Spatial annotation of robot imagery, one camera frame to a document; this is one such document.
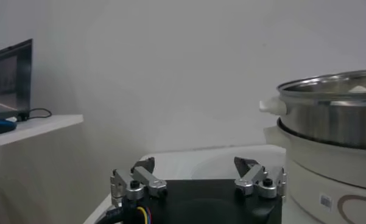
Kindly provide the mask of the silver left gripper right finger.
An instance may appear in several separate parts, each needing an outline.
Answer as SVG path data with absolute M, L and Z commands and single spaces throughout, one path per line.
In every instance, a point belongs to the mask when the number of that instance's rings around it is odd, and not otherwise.
M 234 185 L 243 196 L 257 193 L 261 198 L 284 198 L 286 194 L 286 172 L 284 167 L 267 170 L 253 159 L 234 158 L 234 165 L 239 173 Z

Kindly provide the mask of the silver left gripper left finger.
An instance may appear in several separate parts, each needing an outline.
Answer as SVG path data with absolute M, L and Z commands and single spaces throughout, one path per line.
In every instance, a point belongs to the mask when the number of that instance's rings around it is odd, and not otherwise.
M 153 175 L 155 158 L 137 161 L 126 170 L 113 170 L 110 177 L 110 195 L 113 206 L 123 205 L 123 200 L 140 201 L 145 197 L 164 199 L 167 196 L 167 182 Z

